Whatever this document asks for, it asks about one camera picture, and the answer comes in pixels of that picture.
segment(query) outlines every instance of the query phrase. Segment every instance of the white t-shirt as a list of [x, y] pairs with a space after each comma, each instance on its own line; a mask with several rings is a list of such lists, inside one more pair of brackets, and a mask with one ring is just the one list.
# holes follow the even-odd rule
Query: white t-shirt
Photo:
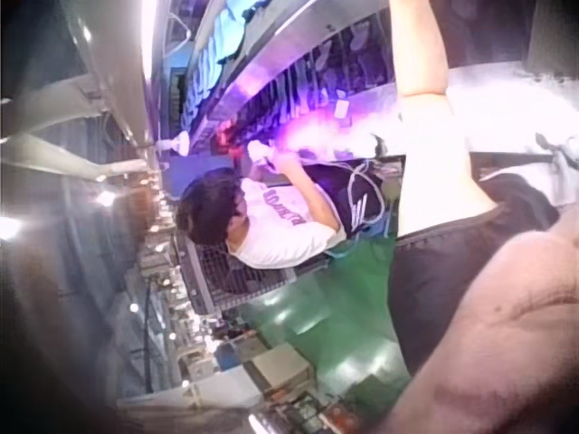
[[[242, 181], [250, 229], [233, 256], [255, 269], [295, 267], [346, 239], [344, 228], [335, 232], [314, 222], [306, 201], [289, 185], [268, 187], [245, 178]], [[319, 187], [332, 206], [336, 208]]]

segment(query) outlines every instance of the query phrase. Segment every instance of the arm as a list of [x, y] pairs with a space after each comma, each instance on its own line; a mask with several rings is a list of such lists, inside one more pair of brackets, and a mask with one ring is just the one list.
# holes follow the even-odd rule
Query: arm
[[339, 231], [341, 225], [331, 205], [308, 176], [299, 158], [292, 153], [277, 152], [274, 156], [273, 164], [301, 193], [308, 204], [309, 212], [314, 222], [328, 226], [335, 232]]
[[404, 235], [479, 215], [495, 204], [470, 175], [466, 140], [446, 97], [449, 67], [429, 0], [391, 0], [390, 11], [407, 140], [399, 223]]
[[263, 169], [261, 168], [260, 165], [256, 165], [255, 163], [253, 163], [252, 168], [250, 169], [250, 172], [247, 174], [246, 177], [258, 183], [263, 178], [262, 170]]

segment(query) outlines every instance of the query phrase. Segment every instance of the man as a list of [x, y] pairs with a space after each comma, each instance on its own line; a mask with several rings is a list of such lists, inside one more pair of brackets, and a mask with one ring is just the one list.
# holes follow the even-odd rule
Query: man
[[379, 432], [511, 432], [528, 416], [553, 432], [579, 376], [576, 211], [559, 220], [536, 166], [471, 178], [430, 2], [390, 11], [407, 157], [389, 306], [415, 378]]
[[232, 169], [210, 171], [185, 190], [177, 227], [198, 244], [225, 242], [254, 269], [282, 269], [353, 238], [382, 211], [380, 181], [371, 174], [355, 176], [350, 206], [347, 169], [304, 168], [291, 152], [275, 152], [271, 162], [290, 185], [259, 182], [257, 167], [242, 180]]

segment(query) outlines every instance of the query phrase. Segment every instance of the green floor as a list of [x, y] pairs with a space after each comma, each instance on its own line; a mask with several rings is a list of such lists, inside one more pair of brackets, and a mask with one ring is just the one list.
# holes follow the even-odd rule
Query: green floor
[[324, 391], [377, 409], [408, 381], [386, 309], [393, 241], [360, 242], [347, 258], [242, 309], [271, 345], [289, 342], [317, 369]]

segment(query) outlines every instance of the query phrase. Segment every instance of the black shorts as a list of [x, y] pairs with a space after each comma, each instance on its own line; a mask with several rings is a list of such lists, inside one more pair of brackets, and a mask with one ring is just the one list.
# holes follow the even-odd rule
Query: black shorts
[[549, 229], [559, 218], [545, 195], [518, 175], [497, 175], [480, 187], [497, 208], [396, 242], [388, 305], [411, 375], [441, 341], [462, 296], [497, 250], [521, 232]]
[[[353, 168], [361, 161], [348, 162]], [[336, 206], [337, 215], [344, 225], [346, 236], [350, 239], [361, 229], [359, 224], [363, 219], [372, 220], [379, 213], [381, 208], [381, 196], [375, 190], [375, 186], [380, 190], [380, 179], [370, 173], [365, 175], [372, 181], [368, 183], [362, 176], [356, 176], [352, 184], [352, 199], [354, 206], [350, 206], [347, 195], [347, 186], [350, 180], [350, 171], [343, 167], [334, 165], [307, 165], [304, 167], [309, 177], [319, 185], [329, 196]]]

